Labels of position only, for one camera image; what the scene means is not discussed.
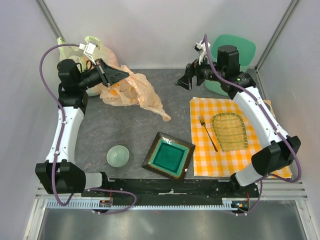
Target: plastic bag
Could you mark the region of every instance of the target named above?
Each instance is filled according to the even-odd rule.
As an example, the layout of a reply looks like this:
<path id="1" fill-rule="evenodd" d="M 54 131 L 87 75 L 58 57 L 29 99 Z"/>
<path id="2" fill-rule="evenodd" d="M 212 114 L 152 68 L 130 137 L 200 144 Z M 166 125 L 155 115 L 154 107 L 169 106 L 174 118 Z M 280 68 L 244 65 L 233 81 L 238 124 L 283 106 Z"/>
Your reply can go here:
<path id="1" fill-rule="evenodd" d="M 156 94 L 154 87 L 147 80 L 146 76 L 140 73 L 133 73 L 130 69 L 119 63 L 116 55 L 103 43 L 94 36 L 87 36 L 85 41 L 93 42 L 98 47 L 94 50 L 94 59 L 103 59 L 104 62 L 113 68 L 129 73 L 129 77 L 121 80 L 120 82 L 106 87 L 102 83 L 95 87 L 88 89 L 86 92 L 89 96 L 100 94 L 100 98 L 105 104 L 113 106 L 131 106 L 140 105 L 141 108 L 152 111 L 162 116 L 164 121 L 171 120 L 171 117 L 166 114 L 163 109 L 160 97 Z M 63 38 L 58 38 L 58 44 L 66 43 Z M 88 58 L 83 55 L 83 51 L 77 47 L 60 47 L 60 61 L 64 59 L 72 59 L 76 63 L 81 63 L 82 70 L 86 70 Z"/>
<path id="2" fill-rule="evenodd" d="M 133 73 L 125 65 L 111 67 L 125 71 L 130 76 L 111 87 L 102 86 L 100 98 L 105 104 L 113 106 L 139 104 L 141 108 L 161 115 L 164 121 L 171 120 L 171 117 L 163 109 L 160 97 L 156 94 L 154 87 L 145 75 Z"/>

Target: green plate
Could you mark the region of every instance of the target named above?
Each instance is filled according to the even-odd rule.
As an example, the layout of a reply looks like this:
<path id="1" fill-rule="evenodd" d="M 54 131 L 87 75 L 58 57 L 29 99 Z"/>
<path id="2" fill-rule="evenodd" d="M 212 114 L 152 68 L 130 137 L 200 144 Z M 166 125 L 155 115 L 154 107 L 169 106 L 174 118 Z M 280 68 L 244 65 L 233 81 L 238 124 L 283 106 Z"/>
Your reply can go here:
<path id="1" fill-rule="evenodd" d="M 195 147 L 192 143 L 158 132 L 142 167 L 183 183 Z"/>

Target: gray table surface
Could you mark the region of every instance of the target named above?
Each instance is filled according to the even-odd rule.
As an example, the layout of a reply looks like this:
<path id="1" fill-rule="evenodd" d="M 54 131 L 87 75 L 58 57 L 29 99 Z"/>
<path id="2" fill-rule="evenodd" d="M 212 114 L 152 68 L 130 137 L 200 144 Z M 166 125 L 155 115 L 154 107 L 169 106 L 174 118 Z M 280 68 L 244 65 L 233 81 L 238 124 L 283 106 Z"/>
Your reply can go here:
<path id="1" fill-rule="evenodd" d="M 111 106 L 103 103 L 99 96 L 90 97 L 75 146 L 75 163 L 85 172 L 106 172 L 109 178 L 164 178 L 141 167 L 157 132 L 191 143 L 189 101 L 193 97 L 226 98 L 207 90 L 204 84 L 196 86 L 196 80 L 191 91 L 175 86 L 184 69 L 133 72 L 146 75 L 171 120 L 165 122 L 160 115 L 138 105 Z M 124 145 L 130 152 L 129 161 L 120 168 L 111 167 L 106 161 L 108 150 L 115 145 Z M 194 176 L 191 161 L 185 178 L 204 177 Z"/>

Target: wicker basket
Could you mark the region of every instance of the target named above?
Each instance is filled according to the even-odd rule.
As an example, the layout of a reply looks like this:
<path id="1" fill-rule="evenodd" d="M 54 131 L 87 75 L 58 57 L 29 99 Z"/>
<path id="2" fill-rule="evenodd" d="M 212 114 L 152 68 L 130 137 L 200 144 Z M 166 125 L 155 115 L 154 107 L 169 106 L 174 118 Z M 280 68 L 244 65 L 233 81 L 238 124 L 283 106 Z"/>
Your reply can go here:
<path id="1" fill-rule="evenodd" d="M 246 127 L 238 114 L 224 112 L 214 115 L 212 128 L 222 151 L 248 149 Z"/>

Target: checkered tablecloth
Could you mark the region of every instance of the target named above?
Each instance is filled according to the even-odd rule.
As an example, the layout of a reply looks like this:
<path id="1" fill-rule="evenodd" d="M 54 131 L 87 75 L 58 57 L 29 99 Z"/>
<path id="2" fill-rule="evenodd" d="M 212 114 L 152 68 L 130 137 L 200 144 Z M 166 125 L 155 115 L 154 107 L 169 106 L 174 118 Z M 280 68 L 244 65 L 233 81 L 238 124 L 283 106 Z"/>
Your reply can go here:
<path id="1" fill-rule="evenodd" d="M 222 151 L 212 127 L 212 117 L 221 113 L 236 113 L 241 116 L 246 129 L 248 149 Z M 206 130 L 201 126 L 199 115 L 204 117 L 206 128 L 218 148 L 215 151 Z M 190 101 L 191 137 L 195 145 L 193 168 L 195 176 L 229 177 L 251 163 L 253 154 L 261 150 L 254 128 L 240 110 L 229 99 L 196 98 Z M 283 178 L 290 178 L 288 167 L 275 172 Z"/>

